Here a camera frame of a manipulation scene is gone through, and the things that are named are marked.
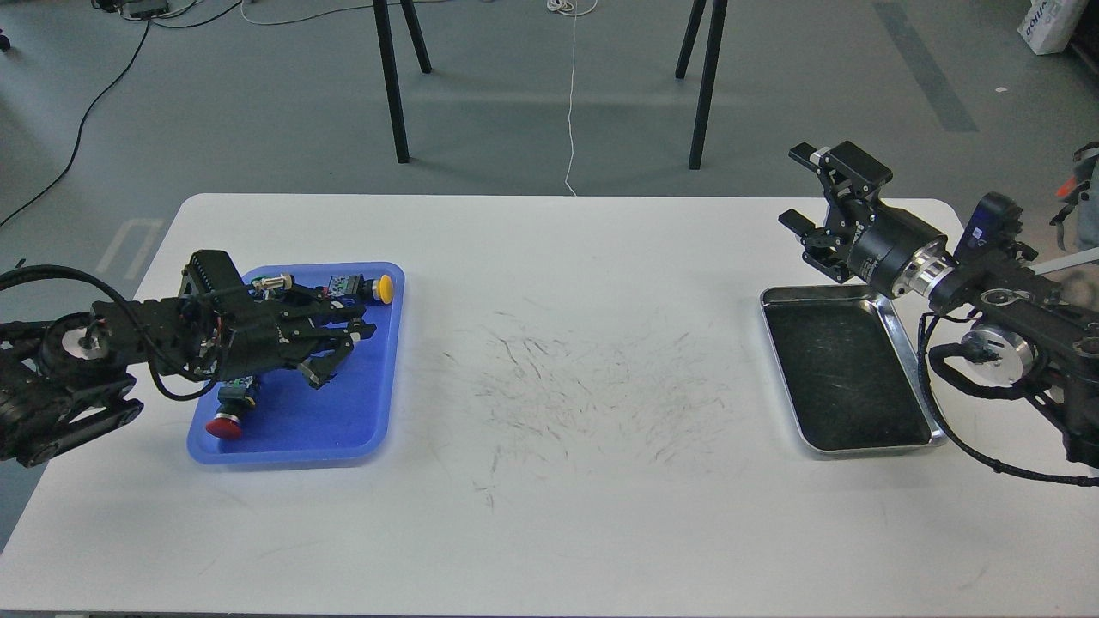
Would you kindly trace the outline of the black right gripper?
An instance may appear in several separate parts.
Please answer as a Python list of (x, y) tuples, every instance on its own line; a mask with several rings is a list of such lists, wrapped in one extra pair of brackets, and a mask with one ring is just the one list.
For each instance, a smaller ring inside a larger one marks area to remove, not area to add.
[(878, 208), (893, 172), (872, 153), (853, 142), (821, 148), (800, 143), (789, 148), (789, 157), (814, 173), (828, 200), (823, 227), (796, 209), (778, 216), (813, 269), (839, 284), (855, 275), (890, 299), (906, 293), (926, 296), (955, 269), (947, 238), (937, 228), (904, 209)]

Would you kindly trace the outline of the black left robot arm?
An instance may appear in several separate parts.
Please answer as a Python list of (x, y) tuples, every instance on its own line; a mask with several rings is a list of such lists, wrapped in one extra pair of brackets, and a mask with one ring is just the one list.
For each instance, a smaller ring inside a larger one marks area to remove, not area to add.
[(264, 375), (325, 386), (376, 325), (362, 304), (313, 293), (199, 293), (109, 301), (51, 322), (3, 325), (3, 460), (33, 467), (131, 422), (134, 367), (174, 402), (217, 397), (206, 430), (238, 439)]

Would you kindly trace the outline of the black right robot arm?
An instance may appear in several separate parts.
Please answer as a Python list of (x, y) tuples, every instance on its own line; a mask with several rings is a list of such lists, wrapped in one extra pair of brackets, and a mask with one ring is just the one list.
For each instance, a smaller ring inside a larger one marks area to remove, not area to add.
[(979, 200), (955, 250), (946, 234), (879, 192), (893, 173), (852, 142), (789, 156), (812, 172), (828, 200), (824, 223), (790, 209), (780, 216), (802, 258), (844, 284), (857, 278), (895, 299), (926, 299), (917, 374), (986, 400), (1024, 400), (1061, 432), (1072, 463), (1096, 467), (1096, 312), (1061, 298), (1061, 283), (1033, 271), (1022, 210), (992, 191)]

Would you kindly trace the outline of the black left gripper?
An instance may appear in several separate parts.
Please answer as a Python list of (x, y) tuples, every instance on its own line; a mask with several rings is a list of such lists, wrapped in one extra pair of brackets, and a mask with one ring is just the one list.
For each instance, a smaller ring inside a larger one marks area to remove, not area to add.
[[(244, 299), (200, 296), (193, 372), (236, 379), (297, 367), (307, 384), (319, 390), (333, 379), (353, 353), (355, 342), (368, 340), (377, 331), (373, 322), (349, 314), (287, 318), (292, 309), (293, 306), (271, 299), (256, 302), (248, 296)], [(335, 347), (309, 356), (310, 344), (335, 344)]]

